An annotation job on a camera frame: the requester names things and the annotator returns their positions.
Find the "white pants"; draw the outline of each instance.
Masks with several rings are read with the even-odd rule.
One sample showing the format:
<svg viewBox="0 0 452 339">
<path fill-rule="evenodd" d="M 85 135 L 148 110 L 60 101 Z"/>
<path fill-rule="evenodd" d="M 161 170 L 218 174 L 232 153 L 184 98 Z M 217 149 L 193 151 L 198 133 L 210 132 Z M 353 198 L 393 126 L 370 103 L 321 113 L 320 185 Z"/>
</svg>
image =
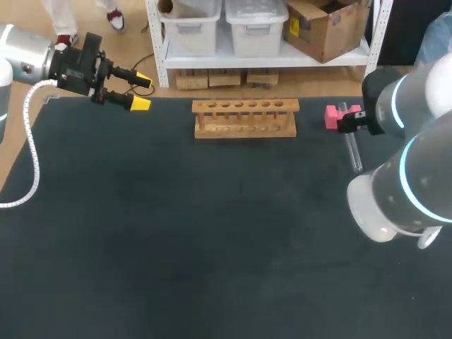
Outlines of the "white pants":
<svg viewBox="0 0 452 339">
<path fill-rule="evenodd" d="M 74 35 L 77 33 L 76 19 L 71 10 L 71 0 L 41 0 L 45 9 L 52 18 L 55 33 L 57 35 Z M 113 12 L 117 6 L 117 0 L 96 0 L 96 5 L 105 13 Z"/>
</svg>

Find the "test tube rack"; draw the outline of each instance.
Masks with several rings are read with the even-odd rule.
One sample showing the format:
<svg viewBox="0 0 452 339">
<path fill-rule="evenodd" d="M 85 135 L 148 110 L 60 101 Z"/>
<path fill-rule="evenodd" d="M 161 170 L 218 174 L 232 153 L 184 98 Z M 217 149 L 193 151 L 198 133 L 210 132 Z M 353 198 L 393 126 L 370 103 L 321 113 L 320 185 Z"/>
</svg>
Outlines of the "test tube rack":
<svg viewBox="0 0 452 339">
<path fill-rule="evenodd" d="M 194 100 L 195 138 L 294 137 L 298 111 L 298 99 Z"/>
</svg>

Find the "pink block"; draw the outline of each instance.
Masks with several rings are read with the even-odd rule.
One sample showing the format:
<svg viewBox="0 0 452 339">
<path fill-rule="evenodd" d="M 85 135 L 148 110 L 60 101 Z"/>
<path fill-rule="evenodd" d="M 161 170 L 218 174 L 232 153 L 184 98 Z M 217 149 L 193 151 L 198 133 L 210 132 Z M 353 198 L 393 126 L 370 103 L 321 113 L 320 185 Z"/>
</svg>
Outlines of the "pink block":
<svg viewBox="0 0 452 339">
<path fill-rule="evenodd" d="M 347 113 L 361 112 L 361 105 L 353 105 Z M 344 113 L 338 111 L 336 106 L 328 105 L 325 110 L 325 126 L 326 129 L 338 129 L 337 120 L 342 119 Z"/>
</svg>

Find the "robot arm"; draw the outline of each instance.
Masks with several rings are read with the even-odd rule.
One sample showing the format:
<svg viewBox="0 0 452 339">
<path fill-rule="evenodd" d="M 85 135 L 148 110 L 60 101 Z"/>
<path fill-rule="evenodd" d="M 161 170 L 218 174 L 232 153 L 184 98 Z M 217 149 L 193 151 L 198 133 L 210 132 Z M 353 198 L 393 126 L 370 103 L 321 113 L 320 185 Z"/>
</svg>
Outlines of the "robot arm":
<svg viewBox="0 0 452 339">
<path fill-rule="evenodd" d="M 129 110 L 149 109 L 149 100 L 110 92 L 104 87 L 105 79 L 110 76 L 145 88 L 150 88 L 152 81 L 135 70 L 114 67 L 100 51 L 101 40 L 100 36 L 88 33 L 82 49 L 69 47 L 60 52 L 46 37 L 0 24 L 0 142 L 4 136 L 12 81 L 34 85 L 52 79 L 57 81 L 58 88 L 89 95 L 97 104 L 110 101 Z"/>
<path fill-rule="evenodd" d="M 365 112 L 338 121 L 343 133 L 366 125 L 373 135 L 405 138 L 391 159 L 347 189 L 353 217 L 374 241 L 404 234 L 419 237 L 425 248 L 452 225 L 451 79 L 452 54 L 404 77 L 376 71 L 363 82 Z"/>
</svg>

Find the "white shelf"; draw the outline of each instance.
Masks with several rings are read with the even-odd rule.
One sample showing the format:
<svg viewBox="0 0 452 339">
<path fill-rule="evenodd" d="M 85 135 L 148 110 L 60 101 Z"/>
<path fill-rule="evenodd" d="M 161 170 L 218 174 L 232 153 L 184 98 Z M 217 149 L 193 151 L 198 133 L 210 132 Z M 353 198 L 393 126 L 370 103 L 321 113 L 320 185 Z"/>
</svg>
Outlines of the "white shelf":
<svg viewBox="0 0 452 339">
<path fill-rule="evenodd" d="M 321 64 L 281 41 L 280 55 L 271 58 L 238 58 L 234 55 L 230 26 L 219 25 L 217 54 L 215 56 L 174 56 L 171 42 L 165 39 L 163 64 L 167 69 L 248 69 L 271 67 L 357 66 L 367 65 L 369 45 L 363 39 L 361 46 L 327 63 Z"/>
<path fill-rule="evenodd" d="M 158 15 L 158 0 L 145 0 L 148 11 L 149 31 L 153 41 L 155 64 L 157 66 L 160 87 L 170 86 L 168 69 L 238 69 L 238 68 L 270 68 L 270 67 L 315 67 L 315 66 L 357 66 L 367 65 L 365 74 L 372 72 L 379 60 L 386 26 L 393 0 L 373 0 L 373 37 L 371 46 L 362 40 L 361 46 L 338 58 L 320 64 L 298 49 L 282 42 L 280 55 L 275 58 L 237 58 L 232 49 L 230 30 L 220 29 L 217 41 L 217 55 L 210 57 L 178 57 L 172 53 L 167 40 L 162 38 L 162 23 Z"/>
</svg>

